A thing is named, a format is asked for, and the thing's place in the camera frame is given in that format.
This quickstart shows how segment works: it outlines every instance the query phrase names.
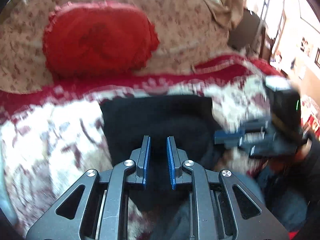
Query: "red and white blanket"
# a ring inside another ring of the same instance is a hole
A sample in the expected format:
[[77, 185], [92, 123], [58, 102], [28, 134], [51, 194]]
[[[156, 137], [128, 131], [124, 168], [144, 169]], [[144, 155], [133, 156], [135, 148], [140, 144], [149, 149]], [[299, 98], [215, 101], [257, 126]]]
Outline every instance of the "red and white blanket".
[[[116, 97], [193, 94], [212, 98], [212, 114], [226, 130], [242, 120], [262, 116], [269, 104], [262, 86], [264, 74], [236, 55], [217, 57], [189, 76], [122, 76], [65, 82], [28, 95], [0, 93], [1, 151], [5, 182], [26, 235], [33, 223], [90, 168], [112, 168], [103, 134], [99, 103]], [[242, 173], [259, 162], [245, 154], [225, 153], [216, 170]], [[152, 216], [130, 202], [128, 239], [143, 239], [152, 230]]]

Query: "black fabric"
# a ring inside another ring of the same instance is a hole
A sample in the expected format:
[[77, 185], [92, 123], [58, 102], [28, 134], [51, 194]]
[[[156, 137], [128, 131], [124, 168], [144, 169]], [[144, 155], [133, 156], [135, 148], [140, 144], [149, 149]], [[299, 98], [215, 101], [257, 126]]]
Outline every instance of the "black fabric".
[[101, 105], [104, 134], [116, 165], [140, 148], [144, 135], [151, 137], [147, 190], [130, 192], [141, 211], [167, 206], [187, 193], [171, 190], [166, 138], [174, 136], [177, 148], [188, 158], [211, 169], [223, 146], [213, 145], [213, 134], [221, 129], [212, 117], [212, 99], [191, 95], [148, 98], [116, 98]]
[[308, 201], [307, 221], [293, 240], [320, 239], [320, 143], [313, 136], [310, 152], [288, 176], [296, 182]]
[[189, 240], [189, 210], [189, 200], [185, 200], [176, 206], [167, 206], [162, 210], [148, 240]]

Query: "black cloth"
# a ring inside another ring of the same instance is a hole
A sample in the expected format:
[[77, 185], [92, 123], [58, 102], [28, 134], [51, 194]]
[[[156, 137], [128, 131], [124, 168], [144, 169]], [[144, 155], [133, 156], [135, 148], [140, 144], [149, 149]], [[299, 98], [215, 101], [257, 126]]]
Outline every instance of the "black cloth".
[[294, 60], [291, 62], [291, 67], [290, 69], [294, 69], [294, 64], [296, 63], [296, 58], [294, 58]]
[[320, 239], [320, 143], [313, 136], [305, 160], [290, 169], [288, 175], [295, 181], [308, 202], [307, 221], [293, 240]]
[[141, 211], [167, 206], [185, 199], [187, 193], [171, 190], [166, 139], [174, 136], [176, 146], [188, 158], [211, 169], [224, 151], [213, 145], [220, 125], [212, 117], [212, 99], [192, 95], [147, 98], [116, 98], [101, 104], [104, 134], [116, 165], [140, 148], [144, 135], [151, 137], [147, 190], [130, 192]]

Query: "framed photo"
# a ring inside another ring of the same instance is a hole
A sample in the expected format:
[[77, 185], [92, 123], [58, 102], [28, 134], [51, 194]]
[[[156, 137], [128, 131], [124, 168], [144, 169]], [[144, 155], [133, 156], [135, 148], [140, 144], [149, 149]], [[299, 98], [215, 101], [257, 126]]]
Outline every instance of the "framed photo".
[[304, 37], [302, 37], [300, 50], [304, 52], [308, 57], [311, 57], [313, 44], [310, 44]]
[[319, 48], [318, 48], [318, 51], [317, 51], [315, 63], [320, 68], [320, 49]]

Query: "black gripper frame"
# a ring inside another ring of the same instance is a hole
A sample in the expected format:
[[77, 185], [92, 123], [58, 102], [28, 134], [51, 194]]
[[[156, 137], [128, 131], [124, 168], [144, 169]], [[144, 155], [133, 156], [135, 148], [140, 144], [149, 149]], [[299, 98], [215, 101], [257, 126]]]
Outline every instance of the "black gripper frame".
[[26, 240], [125, 240], [128, 190], [147, 183], [150, 137], [111, 170], [85, 172], [30, 228]]
[[289, 240], [280, 222], [233, 173], [209, 171], [188, 160], [173, 137], [167, 139], [167, 155], [172, 189], [189, 191], [190, 240]]

